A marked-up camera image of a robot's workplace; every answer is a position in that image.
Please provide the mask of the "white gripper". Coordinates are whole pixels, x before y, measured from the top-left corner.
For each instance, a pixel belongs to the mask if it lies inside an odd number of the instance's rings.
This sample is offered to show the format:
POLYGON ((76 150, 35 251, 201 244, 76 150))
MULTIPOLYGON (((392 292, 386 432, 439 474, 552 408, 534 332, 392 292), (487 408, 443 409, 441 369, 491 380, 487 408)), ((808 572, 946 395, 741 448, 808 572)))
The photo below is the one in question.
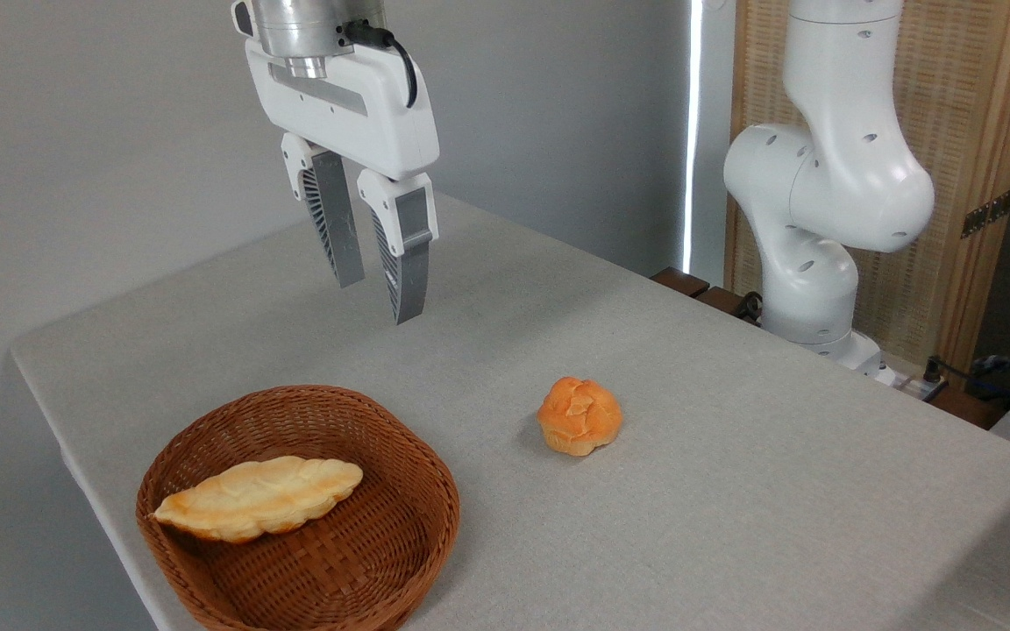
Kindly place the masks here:
POLYGON ((245 55, 266 115, 292 132, 281 141, 286 172, 334 279, 349 287, 365 278, 342 155, 370 168, 362 169, 357 187, 372 211, 395 322, 421 315, 430 244, 438 237, 432 182, 420 174, 438 160, 436 118, 421 73, 409 108, 404 61, 389 49, 358 46, 329 57, 324 79, 291 75, 252 39, 245 55))

